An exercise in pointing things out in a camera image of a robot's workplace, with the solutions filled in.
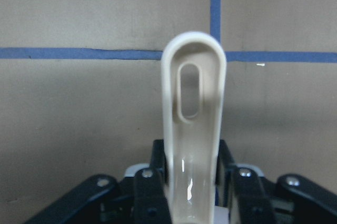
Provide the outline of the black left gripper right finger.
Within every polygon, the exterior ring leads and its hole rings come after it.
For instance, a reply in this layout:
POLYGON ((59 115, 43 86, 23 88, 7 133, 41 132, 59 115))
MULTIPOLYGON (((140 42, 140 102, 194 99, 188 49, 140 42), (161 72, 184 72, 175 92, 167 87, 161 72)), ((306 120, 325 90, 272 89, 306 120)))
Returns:
POLYGON ((253 165, 239 164, 225 140, 219 144, 215 204, 229 223, 336 223, 336 194, 298 174, 268 180, 253 165))

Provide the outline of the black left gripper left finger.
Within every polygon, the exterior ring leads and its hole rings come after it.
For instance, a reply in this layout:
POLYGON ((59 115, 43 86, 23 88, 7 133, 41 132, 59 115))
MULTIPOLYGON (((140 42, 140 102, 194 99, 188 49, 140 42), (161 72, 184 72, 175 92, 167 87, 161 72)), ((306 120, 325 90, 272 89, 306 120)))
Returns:
POLYGON ((172 223, 167 198, 164 141, 151 161, 121 181, 93 175, 27 220, 27 223, 172 223))

